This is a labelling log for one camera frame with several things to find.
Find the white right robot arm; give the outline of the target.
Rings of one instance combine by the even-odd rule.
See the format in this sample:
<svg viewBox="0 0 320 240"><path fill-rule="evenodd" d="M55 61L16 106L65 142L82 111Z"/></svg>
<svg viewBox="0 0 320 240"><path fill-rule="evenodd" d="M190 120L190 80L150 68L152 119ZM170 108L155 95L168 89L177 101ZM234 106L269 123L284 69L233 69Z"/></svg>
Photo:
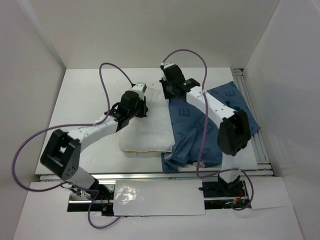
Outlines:
<svg viewBox="0 0 320 240"><path fill-rule="evenodd" d="M180 67L173 63L161 63L164 97L182 99L201 111L204 117L203 137L196 162L196 173L199 174L200 162L205 147L208 123L211 120L218 128L217 146L222 151L221 169L218 171L218 190L223 196L230 196L236 189L235 183L240 180L241 167L237 153L245 149L251 139L248 115L244 110L235 110L210 95L204 84L193 78L186 79Z"/></svg>

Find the white pillow yellow underside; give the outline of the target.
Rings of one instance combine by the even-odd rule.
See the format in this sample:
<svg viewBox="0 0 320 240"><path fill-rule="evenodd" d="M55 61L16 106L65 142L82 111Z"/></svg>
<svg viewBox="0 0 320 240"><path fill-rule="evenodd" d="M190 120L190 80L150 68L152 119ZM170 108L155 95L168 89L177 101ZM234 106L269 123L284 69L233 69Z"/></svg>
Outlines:
<svg viewBox="0 0 320 240"><path fill-rule="evenodd" d="M169 101L160 90L144 93L146 117L135 117L119 132L118 146L125 153L170 153L175 144Z"/></svg>

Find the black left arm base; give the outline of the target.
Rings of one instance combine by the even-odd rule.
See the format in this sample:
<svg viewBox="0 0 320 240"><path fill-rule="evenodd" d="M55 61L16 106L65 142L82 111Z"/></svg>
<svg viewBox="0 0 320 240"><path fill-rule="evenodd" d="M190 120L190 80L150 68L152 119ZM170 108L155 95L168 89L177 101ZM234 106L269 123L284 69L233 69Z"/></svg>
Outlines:
<svg viewBox="0 0 320 240"><path fill-rule="evenodd" d="M61 188L69 191L67 212L101 213L102 216L114 216L114 191L115 184L98 184L96 191L85 191L75 185L64 183Z"/></svg>

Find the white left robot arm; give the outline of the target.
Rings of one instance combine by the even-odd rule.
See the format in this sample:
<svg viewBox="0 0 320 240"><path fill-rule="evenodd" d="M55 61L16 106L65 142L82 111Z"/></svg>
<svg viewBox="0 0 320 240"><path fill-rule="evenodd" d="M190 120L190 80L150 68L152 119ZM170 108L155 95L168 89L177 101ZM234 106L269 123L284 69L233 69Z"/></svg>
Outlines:
<svg viewBox="0 0 320 240"><path fill-rule="evenodd" d="M80 167L80 155L93 143L122 130L131 119L147 116L146 90L137 88L141 86L136 84L127 90L102 123L70 131L60 128L55 130L40 157L41 164L63 181L80 189L81 194L88 200L97 197L99 191L106 192L107 189L99 184L96 178Z"/></svg>

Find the blue printed pillowcase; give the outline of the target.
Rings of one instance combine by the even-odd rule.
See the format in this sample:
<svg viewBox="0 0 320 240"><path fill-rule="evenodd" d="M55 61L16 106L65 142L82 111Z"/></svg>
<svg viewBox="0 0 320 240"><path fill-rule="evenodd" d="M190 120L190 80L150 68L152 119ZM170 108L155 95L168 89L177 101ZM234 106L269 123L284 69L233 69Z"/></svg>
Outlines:
<svg viewBox="0 0 320 240"><path fill-rule="evenodd" d="M236 111L244 110L252 136L261 129L233 81L211 88L207 92ZM203 140L205 114L179 98L169 100L168 109L175 143L171 153L161 154L161 165L163 172L174 173L179 171L179 167L197 164ZM216 167L222 163L222 151L217 144L218 132L218 127L209 119L201 167Z"/></svg>

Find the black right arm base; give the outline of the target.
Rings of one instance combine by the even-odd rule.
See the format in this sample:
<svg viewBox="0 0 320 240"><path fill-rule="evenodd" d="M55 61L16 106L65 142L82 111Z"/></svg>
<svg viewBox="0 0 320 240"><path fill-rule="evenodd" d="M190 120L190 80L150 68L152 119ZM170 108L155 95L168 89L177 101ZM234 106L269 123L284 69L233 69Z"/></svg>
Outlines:
<svg viewBox="0 0 320 240"><path fill-rule="evenodd" d="M219 176L217 181L203 181L198 188L204 197L204 208L235 209L244 208L250 201L246 183L238 177L231 183L225 183Z"/></svg>

